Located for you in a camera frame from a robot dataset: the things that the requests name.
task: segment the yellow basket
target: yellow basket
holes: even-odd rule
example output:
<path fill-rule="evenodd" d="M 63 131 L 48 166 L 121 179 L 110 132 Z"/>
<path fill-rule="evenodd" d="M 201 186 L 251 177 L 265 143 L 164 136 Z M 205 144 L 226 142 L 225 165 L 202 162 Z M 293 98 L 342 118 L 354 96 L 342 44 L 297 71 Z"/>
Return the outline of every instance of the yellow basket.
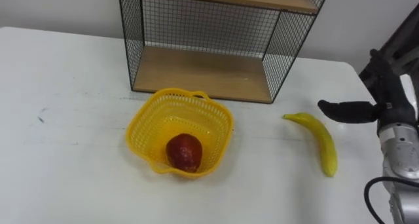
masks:
<path fill-rule="evenodd" d="M 233 124 L 230 111 L 204 92 L 167 88 L 153 94 L 137 113 L 127 129 L 126 141 L 132 152 L 148 161 L 156 173 L 195 178 L 218 167 Z M 197 137 L 202 144 L 201 165 L 196 173 L 173 168 L 168 162 L 166 144 L 182 133 Z"/>

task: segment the red apple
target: red apple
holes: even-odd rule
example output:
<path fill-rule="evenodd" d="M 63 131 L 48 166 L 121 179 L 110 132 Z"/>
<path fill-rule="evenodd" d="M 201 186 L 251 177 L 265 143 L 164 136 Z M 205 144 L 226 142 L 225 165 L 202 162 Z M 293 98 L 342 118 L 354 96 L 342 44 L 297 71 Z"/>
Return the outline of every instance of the red apple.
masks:
<path fill-rule="evenodd" d="M 201 165 L 202 145 L 196 137 L 180 134 L 167 143 L 166 154 L 173 167 L 185 172 L 196 172 Z"/>

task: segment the banana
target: banana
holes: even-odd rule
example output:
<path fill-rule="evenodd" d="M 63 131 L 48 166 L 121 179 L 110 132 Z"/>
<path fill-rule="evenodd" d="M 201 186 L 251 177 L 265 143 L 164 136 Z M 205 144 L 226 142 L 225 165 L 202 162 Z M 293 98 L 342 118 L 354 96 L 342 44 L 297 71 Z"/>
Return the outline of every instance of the banana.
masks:
<path fill-rule="evenodd" d="M 301 124 L 313 133 L 319 144 L 323 173 L 333 177 L 338 168 L 338 159 L 335 143 L 325 125 L 309 113 L 286 114 L 283 118 Z"/>

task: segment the white table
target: white table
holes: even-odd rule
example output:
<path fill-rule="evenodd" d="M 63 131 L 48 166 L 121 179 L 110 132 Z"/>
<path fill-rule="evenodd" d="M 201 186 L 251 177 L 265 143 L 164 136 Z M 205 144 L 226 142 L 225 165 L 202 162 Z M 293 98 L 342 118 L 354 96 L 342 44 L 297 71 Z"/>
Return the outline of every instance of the white table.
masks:
<path fill-rule="evenodd" d="M 316 103 L 371 100 L 348 64 L 299 58 L 272 105 L 221 101 L 235 133 L 220 167 L 157 175 L 124 142 L 149 94 L 130 91 L 124 42 L 0 29 L 0 223 L 374 223 L 363 187 L 380 176 L 375 124 L 329 120 Z M 307 111 L 335 139 L 325 177 L 314 138 L 281 119 Z M 391 222 L 388 193 L 372 190 Z"/>

